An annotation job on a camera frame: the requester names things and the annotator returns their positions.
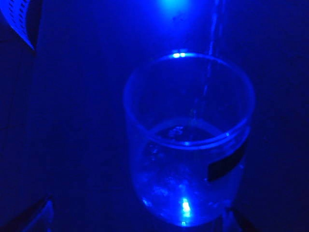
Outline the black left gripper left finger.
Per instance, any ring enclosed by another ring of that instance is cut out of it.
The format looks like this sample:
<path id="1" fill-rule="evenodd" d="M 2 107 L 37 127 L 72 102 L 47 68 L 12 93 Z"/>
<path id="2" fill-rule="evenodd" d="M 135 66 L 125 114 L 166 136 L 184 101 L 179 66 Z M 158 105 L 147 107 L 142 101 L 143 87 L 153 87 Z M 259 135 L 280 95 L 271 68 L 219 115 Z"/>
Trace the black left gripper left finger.
<path id="1" fill-rule="evenodd" d="M 54 204 L 50 196 L 40 199 L 21 215 L 16 232 L 51 232 Z"/>

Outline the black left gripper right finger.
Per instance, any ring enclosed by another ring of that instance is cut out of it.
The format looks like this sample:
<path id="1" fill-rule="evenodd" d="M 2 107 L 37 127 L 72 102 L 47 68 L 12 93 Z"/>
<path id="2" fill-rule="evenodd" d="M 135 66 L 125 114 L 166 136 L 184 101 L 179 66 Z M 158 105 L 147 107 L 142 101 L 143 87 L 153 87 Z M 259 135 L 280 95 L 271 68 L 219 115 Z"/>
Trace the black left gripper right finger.
<path id="1" fill-rule="evenodd" d="M 256 227 L 239 210 L 227 208 L 224 213 L 224 232 L 255 232 Z"/>

